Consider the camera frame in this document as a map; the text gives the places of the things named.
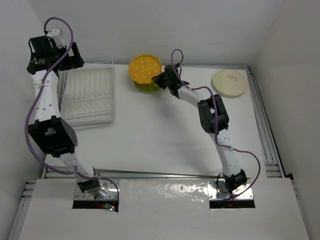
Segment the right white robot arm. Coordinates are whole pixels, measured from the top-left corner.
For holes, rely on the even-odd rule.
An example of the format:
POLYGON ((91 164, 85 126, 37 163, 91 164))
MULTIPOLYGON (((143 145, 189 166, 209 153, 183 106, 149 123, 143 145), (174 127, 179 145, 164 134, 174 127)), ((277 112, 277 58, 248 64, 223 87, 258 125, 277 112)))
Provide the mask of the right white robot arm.
POLYGON ((247 183, 247 176, 241 167, 228 133, 229 116, 220 95, 213 94, 207 86, 192 88, 181 80, 177 70, 179 64, 167 65, 152 81, 161 89, 168 89, 177 99, 186 101, 198 110, 202 129, 212 138, 218 152, 224 185, 232 194, 238 187, 247 183))

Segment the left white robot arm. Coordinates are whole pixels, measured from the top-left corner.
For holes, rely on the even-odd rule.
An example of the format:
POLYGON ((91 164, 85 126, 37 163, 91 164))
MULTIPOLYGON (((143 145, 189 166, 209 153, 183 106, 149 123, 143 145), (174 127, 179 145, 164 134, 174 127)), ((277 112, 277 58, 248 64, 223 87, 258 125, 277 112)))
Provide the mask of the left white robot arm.
POLYGON ((66 47, 60 37, 33 37, 28 46, 27 71, 33 81, 35 101, 25 120, 27 145, 31 148, 33 140, 44 154, 67 166, 62 174, 75 175, 79 182, 85 182, 94 177, 94 169, 76 154, 77 135, 61 117, 57 94, 59 72, 81 68, 84 60, 75 42, 66 47))

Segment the orange plate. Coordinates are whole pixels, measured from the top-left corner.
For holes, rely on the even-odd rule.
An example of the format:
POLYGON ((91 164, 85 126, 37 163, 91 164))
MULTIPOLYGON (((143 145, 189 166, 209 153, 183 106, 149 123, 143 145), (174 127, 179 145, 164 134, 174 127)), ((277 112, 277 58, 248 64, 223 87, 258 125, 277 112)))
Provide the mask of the orange plate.
POLYGON ((141 54, 132 59, 128 65, 130 78, 138 84, 152 83, 152 77, 162 72, 162 63, 151 54, 141 54))

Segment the cream and green plate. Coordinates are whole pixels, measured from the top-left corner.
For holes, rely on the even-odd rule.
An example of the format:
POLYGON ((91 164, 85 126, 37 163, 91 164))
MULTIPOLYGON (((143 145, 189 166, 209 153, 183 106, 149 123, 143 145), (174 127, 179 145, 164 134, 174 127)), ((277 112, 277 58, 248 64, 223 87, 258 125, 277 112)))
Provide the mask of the cream and green plate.
POLYGON ((236 70, 223 69, 212 77, 212 86, 220 95, 227 98, 237 98, 243 95, 248 87, 244 75, 236 70))

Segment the clear plastic dish rack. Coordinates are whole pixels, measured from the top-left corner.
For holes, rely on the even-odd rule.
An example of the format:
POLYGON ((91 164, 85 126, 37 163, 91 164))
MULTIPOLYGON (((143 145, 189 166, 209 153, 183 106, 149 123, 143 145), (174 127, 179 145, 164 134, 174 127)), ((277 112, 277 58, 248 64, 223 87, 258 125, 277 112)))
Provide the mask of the clear plastic dish rack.
POLYGON ((81 68, 60 71, 60 115, 73 128, 112 123, 116 119, 115 67, 110 55, 84 60, 81 68))

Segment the green polka dot plate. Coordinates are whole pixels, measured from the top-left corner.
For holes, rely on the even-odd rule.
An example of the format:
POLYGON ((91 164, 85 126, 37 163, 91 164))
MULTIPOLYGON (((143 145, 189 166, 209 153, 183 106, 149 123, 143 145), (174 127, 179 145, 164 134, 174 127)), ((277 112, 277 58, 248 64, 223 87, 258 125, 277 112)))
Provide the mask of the green polka dot plate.
POLYGON ((154 83, 138 83, 136 81, 133 82, 134 86, 143 93, 147 93, 147 94, 152 94, 152 93, 156 93, 157 91, 160 90, 160 88, 154 83))

